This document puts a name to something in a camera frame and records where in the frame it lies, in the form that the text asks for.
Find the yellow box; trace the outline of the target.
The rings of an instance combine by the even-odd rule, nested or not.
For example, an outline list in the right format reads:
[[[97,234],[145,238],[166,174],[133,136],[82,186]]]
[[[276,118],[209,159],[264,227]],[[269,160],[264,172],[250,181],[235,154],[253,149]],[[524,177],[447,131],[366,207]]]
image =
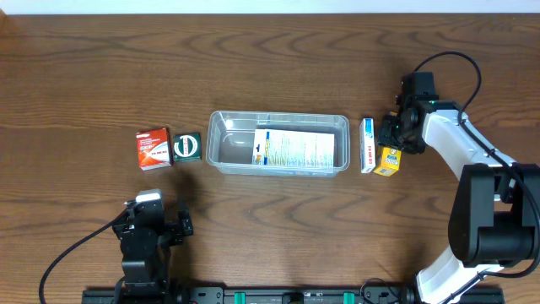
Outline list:
[[[392,176],[399,171],[401,157],[401,150],[379,146],[376,155],[376,166],[373,172],[381,176]]]

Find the slim white blue box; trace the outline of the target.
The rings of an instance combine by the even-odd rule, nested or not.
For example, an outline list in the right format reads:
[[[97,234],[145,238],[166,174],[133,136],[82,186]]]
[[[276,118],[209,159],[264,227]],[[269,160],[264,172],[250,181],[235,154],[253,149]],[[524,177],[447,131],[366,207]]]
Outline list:
[[[370,173],[375,168],[375,131],[372,118],[364,118],[359,125],[360,167],[363,174]]]

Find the large blue white box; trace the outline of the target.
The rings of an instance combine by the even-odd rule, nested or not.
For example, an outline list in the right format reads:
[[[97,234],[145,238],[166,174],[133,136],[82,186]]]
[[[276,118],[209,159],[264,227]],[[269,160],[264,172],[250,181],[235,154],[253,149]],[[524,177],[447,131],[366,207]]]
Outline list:
[[[334,135],[277,129],[257,129],[252,164],[294,168],[334,167]]]

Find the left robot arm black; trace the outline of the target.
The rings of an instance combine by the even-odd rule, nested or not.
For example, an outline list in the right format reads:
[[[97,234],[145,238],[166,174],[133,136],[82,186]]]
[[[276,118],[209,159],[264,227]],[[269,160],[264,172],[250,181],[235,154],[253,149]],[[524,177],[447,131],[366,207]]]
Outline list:
[[[121,242],[124,299],[164,301],[170,297],[170,249],[192,236],[188,209],[180,209],[175,220],[165,220],[162,192],[140,192],[125,202],[125,214],[112,228]]]

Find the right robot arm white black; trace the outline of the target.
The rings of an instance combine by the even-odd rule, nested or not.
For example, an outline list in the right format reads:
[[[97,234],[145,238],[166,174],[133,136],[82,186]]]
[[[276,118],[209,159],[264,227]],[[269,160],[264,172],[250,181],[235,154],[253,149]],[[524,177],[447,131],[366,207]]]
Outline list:
[[[431,72],[402,77],[397,114],[384,116],[381,146],[408,154],[434,149],[459,181],[446,250],[396,296],[399,303],[502,303],[489,276],[520,278],[539,264],[539,167],[498,151],[463,107],[441,100]]]

